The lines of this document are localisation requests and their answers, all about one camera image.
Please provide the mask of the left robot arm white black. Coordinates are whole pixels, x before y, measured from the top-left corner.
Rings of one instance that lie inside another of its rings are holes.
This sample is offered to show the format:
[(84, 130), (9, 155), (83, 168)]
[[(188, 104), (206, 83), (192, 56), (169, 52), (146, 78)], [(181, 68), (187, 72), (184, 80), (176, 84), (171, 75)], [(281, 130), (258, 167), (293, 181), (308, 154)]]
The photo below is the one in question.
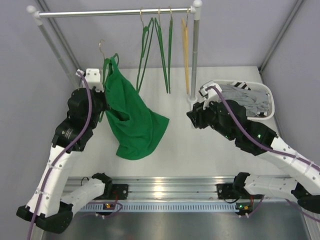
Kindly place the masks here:
[(75, 214), (93, 200), (106, 201), (105, 209), (114, 210), (129, 194), (128, 184), (114, 184), (105, 173), (95, 173), (78, 189), (63, 194), (100, 114), (108, 109), (104, 92), (88, 87), (74, 90), (67, 105), (66, 118), (55, 129), (41, 180), (29, 202), (16, 212), (33, 226), (54, 234), (63, 233)]

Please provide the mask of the green tank top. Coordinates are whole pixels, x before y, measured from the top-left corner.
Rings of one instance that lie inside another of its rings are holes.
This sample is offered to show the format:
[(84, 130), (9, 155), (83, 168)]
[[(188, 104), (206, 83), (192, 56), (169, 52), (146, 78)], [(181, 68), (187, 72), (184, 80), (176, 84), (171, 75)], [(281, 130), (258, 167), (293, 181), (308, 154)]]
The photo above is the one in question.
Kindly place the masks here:
[(106, 97), (111, 110), (105, 112), (118, 141), (116, 155), (135, 161), (152, 154), (163, 138), (169, 119), (147, 107), (139, 93), (111, 58), (112, 72), (107, 76)]

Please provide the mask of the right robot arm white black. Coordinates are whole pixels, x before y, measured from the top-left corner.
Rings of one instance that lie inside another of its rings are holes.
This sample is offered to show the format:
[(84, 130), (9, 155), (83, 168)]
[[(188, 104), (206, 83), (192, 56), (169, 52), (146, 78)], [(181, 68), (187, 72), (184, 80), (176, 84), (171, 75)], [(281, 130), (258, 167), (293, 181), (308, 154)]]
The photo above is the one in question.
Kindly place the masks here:
[(197, 102), (186, 115), (194, 128), (211, 127), (240, 150), (272, 163), (287, 175), (270, 177), (240, 172), (231, 188), (236, 199), (282, 198), (312, 213), (320, 212), (320, 167), (304, 159), (265, 124), (249, 120), (243, 106), (233, 100), (211, 101), (208, 106)]

